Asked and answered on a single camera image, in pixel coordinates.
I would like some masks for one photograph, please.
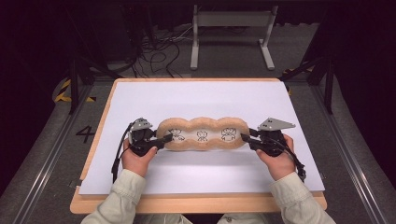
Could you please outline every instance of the white stand leg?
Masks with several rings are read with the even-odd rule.
[[[191,70],[198,69],[198,51],[199,51],[199,42],[197,41],[196,44],[192,45],[192,53],[191,53]]]
[[[198,40],[198,9],[194,6],[194,14],[192,17],[192,30],[194,38],[192,40],[192,52],[191,52],[191,70],[198,69],[198,52],[199,52],[199,40]]]
[[[259,40],[260,47],[262,49],[262,56],[264,56],[264,60],[265,60],[265,63],[267,64],[268,70],[272,71],[272,70],[275,69],[275,66],[274,66],[274,63],[272,61],[271,54],[270,54],[270,51],[268,50],[268,47],[263,47],[262,46],[263,41],[264,41],[263,39]]]

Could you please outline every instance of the tape mark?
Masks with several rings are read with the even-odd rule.
[[[64,96],[64,93],[67,91],[67,88],[71,84],[71,79],[68,77],[64,84],[62,85],[61,89],[59,90],[58,95],[55,98],[55,102],[72,102],[72,98],[69,96]],[[85,102],[96,102],[96,97],[89,96]]]

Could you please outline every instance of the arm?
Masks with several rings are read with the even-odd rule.
[[[293,151],[293,140],[285,134],[284,136]],[[256,152],[276,181],[271,185],[271,192],[285,223],[334,223],[297,176],[294,162],[287,153],[270,157],[261,150]]]
[[[130,149],[124,150],[121,158],[123,170],[119,178],[114,182],[107,198],[81,223],[132,223],[135,208],[146,184],[144,176],[156,153],[156,147],[151,148],[143,157],[135,155]]]
[[[132,223],[146,180],[129,170],[122,170],[107,198],[81,223]]]

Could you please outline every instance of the metal stand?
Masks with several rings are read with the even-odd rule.
[[[262,56],[269,70],[274,70],[275,66],[268,50],[268,41],[274,26],[277,6],[271,11],[198,11],[194,6],[192,18],[192,53],[191,53],[191,70],[198,69],[198,26],[259,26],[266,27],[266,36],[260,39],[260,48]]]
[[[89,67],[94,67],[98,71],[113,77],[114,79],[121,78],[122,76],[118,75],[115,72],[104,68],[103,66],[81,56],[75,54],[74,59],[70,63],[70,82],[71,82],[71,107],[69,114],[73,114],[76,108],[78,107],[78,77],[82,80],[84,85],[92,85],[94,82],[94,76],[90,71]]]
[[[291,77],[295,77],[302,73],[304,70],[315,66],[307,78],[307,82],[309,85],[317,86],[323,77],[326,76],[326,84],[325,84],[325,94],[324,94],[324,104],[326,106],[327,112],[332,114],[332,83],[333,83],[333,65],[332,65],[332,57],[321,57],[317,58],[314,61],[303,63],[293,71],[287,73],[286,75],[279,78],[281,81],[286,81]]]

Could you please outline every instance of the cable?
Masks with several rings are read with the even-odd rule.
[[[178,56],[180,54],[180,48],[177,45],[177,43],[181,42],[183,40],[186,40],[186,39],[191,40],[190,38],[185,37],[186,35],[189,34],[189,32],[191,32],[191,28],[192,27],[189,27],[188,29],[181,31],[181,33],[179,33],[178,35],[175,35],[174,32],[166,32],[160,38],[157,37],[158,33],[156,33],[154,35],[154,39],[155,39],[154,41],[157,44],[156,48],[152,47],[150,45],[151,43],[149,43],[149,41],[147,39],[142,41],[141,47],[143,50],[143,54],[137,59],[137,61],[140,65],[141,72],[144,74],[145,77],[149,77],[149,75],[145,73],[144,67],[143,67],[141,61],[149,63],[149,67],[150,67],[152,74],[155,74],[155,73],[165,69],[166,73],[170,77],[175,77],[174,74],[177,74],[179,77],[183,77],[180,73],[171,69],[170,66],[178,58]],[[175,57],[173,57],[173,59],[169,63],[166,64],[165,68],[154,69],[155,63],[163,63],[167,60],[168,57],[163,51],[168,49],[171,46],[176,47],[177,55]],[[145,55],[147,55],[147,54],[151,54],[149,56],[149,60],[145,57]]]
[[[136,68],[134,67],[134,64],[131,66],[131,68],[132,68],[132,71],[134,71],[134,77],[135,78],[137,78],[137,71],[136,71]]]
[[[264,138],[266,140],[269,140],[269,141],[275,143],[276,145],[278,145],[279,147],[283,148],[284,150],[286,150],[286,152],[293,158],[294,164],[297,167],[298,176],[304,182],[304,180],[306,179],[306,171],[304,169],[304,165],[297,159],[296,154],[291,151],[289,146],[288,145],[284,146],[284,145],[280,144],[278,141],[276,141],[276,140],[274,140],[274,139],[272,139],[270,137],[267,137],[267,136],[264,136]]]
[[[135,123],[135,121],[133,123],[130,123],[128,125],[128,127],[126,128],[124,134],[122,135],[122,138],[121,138],[121,141],[120,141],[120,144],[119,144],[119,149],[117,150],[117,154],[116,154],[116,159],[114,159],[113,166],[111,167],[111,174],[113,174],[113,183],[117,179],[121,156],[125,152],[125,150],[123,150],[122,153],[121,153],[121,156],[119,156],[120,155],[120,151],[121,151],[121,147],[123,145],[123,141],[125,140],[126,134],[128,133],[129,130],[131,130],[131,127],[132,127],[132,125],[134,125],[134,123]]]

